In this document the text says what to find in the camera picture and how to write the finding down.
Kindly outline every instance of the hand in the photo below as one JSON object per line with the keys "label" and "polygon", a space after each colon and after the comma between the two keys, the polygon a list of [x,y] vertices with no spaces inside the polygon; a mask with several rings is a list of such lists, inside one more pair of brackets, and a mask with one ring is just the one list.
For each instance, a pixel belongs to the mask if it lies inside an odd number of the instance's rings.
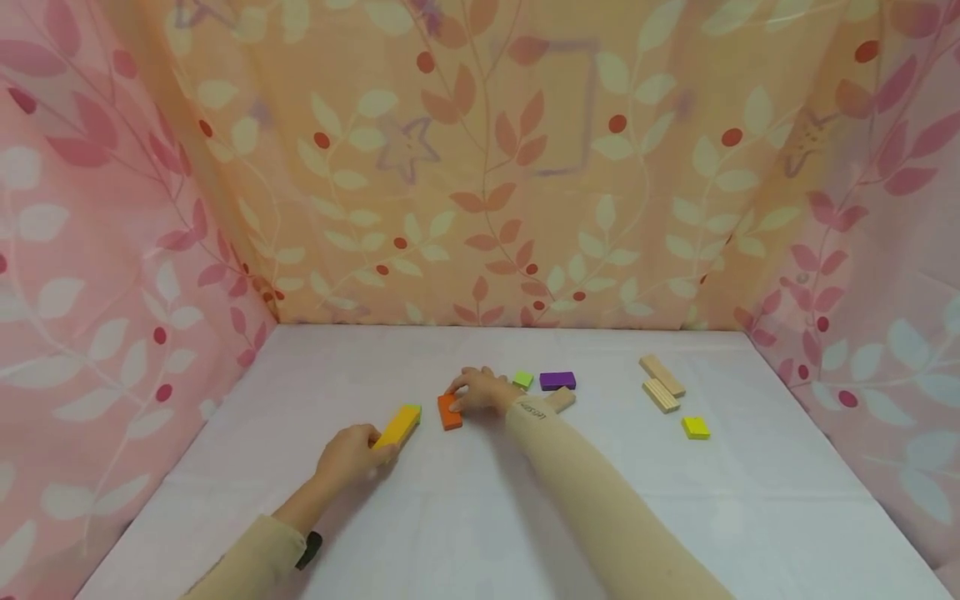
{"label": "hand", "polygon": [[451,412],[492,407],[502,416],[517,398],[524,396],[523,390],[507,381],[506,376],[494,375],[490,367],[479,371],[474,367],[463,367],[460,373],[446,392],[453,394],[461,388],[468,389],[466,394],[450,405]]}

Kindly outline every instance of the yellow block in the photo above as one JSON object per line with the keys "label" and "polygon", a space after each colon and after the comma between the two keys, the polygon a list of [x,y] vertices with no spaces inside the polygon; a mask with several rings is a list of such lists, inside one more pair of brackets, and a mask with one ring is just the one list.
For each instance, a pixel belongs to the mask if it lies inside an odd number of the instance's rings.
{"label": "yellow block", "polygon": [[420,406],[418,404],[404,404],[396,413],[394,420],[390,421],[387,428],[383,430],[383,435],[376,441],[373,448],[376,449],[387,444],[403,445],[418,423],[420,423]]}
{"label": "yellow block", "polygon": [[709,440],[710,430],[700,417],[684,417],[680,423],[684,426],[686,436],[691,440]]}
{"label": "yellow block", "polygon": [[643,391],[647,393],[657,408],[663,413],[672,413],[680,408],[680,402],[677,401],[659,379],[647,379],[643,382]]}

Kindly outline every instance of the light green block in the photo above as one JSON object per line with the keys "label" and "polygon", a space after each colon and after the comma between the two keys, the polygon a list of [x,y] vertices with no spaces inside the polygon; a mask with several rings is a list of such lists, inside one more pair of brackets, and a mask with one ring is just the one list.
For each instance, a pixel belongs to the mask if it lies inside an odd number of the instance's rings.
{"label": "light green block", "polygon": [[530,384],[534,382],[534,376],[532,373],[526,371],[517,371],[514,375],[514,385],[522,389],[524,392],[530,389]]}

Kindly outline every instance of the arm sleeve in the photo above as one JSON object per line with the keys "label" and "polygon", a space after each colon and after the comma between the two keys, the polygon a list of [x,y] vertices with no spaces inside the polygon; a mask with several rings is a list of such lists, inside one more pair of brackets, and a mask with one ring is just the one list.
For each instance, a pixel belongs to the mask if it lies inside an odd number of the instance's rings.
{"label": "arm sleeve", "polygon": [[300,532],[271,516],[258,516],[180,600],[262,600],[294,569],[305,549]]}
{"label": "arm sleeve", "polygon": [[600,451],[542,398],[515,402],[507,429],[611,600],[732,600]]}

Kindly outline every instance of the white surface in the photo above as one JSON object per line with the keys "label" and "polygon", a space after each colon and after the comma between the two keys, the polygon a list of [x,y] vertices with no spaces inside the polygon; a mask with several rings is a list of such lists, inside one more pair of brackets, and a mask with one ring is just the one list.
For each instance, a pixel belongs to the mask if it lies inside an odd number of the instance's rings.
{"label": "white surface", "polygon": [[[640,389],[647,352],[686,386],[680,411]],[[324,516],[320,555],[276,598],[602,598],[500,426],[443,432],[437,395],[482,364],[574,371],[563,418],[737,598],[949,599],[741,334],[345,325],[277,330],[79,598],[176,598],[339,428],[405,402],[423,417],[394,471]],[[685,437],[695,415],[710,441]]]}

